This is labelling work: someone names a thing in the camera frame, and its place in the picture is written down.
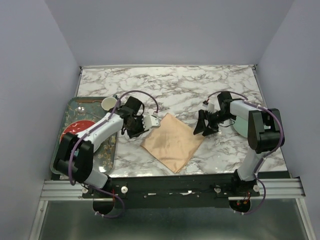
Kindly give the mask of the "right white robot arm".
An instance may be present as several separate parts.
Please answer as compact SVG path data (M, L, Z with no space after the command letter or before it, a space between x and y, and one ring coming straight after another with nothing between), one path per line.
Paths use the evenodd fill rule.
M198 111L198 121L193 131L194 135L210 136L219 131L219 124L226 120L241 118L247 121L247 142L249 150L231 178L230 191L241 196L252 189L257 182L258 172L265 158L276 152L285 142L280 111L277 108L265 108L248 102L248 98L238 94L233 98L232 91L217 91L220 110L207 99L203 102L205 110Z

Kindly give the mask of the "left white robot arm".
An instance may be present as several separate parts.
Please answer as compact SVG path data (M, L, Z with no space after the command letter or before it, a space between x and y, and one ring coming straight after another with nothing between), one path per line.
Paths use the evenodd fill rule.
M53 161L53 169L76 182L93 186L93 191L101 198L111 191L109 176L94 169L94 153L101 144L119 131L136 138L148 131L144 126L145 117L138 114L145 105L130 96L125 104L116 99L112 107L94 125L78 132L67 132L61 138Z

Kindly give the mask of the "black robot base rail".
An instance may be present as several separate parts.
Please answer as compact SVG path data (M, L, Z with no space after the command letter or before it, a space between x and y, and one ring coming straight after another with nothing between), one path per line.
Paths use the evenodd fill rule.
M231 198L260 196L257 181L237 180L233 173L113 177L103 191L88 187L83 198L115 202L116 208L228 208Z

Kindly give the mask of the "peach cloth napkin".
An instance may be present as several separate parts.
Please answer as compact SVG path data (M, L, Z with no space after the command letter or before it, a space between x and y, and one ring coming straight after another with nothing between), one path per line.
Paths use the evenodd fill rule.
M194 156L205 137L167 113L142 141L141 146L173 173L178 173Z

